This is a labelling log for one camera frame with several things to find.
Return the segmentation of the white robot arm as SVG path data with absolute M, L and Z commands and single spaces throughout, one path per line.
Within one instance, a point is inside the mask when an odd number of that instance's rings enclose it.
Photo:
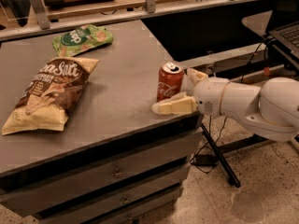
M 262 86 L 209 77 L 189 68 L 191 96 L 180 92 L 152 106 L 159 115 L 183 115 L 198 111 L 210 117 L 226 117 L 246 130 L 273 141 L 296 141 L 299 136 L 299 81 L 275 77 Z

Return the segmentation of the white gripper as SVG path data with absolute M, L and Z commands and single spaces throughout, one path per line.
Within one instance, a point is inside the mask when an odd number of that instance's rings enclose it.
M 208 74 L 193 68 L 187 69 L 187 77 L 187 86 L 194 87 L 194 97 L 188 96 L 185 91 L 180 92 L 153 104 L 152 111 L 158 115 L 184 115 L 195 112 L 198 107 L 198 110 L 204 115 L 219 117 L 221 115 L 221 97 L 229 80 L 208 77 Z

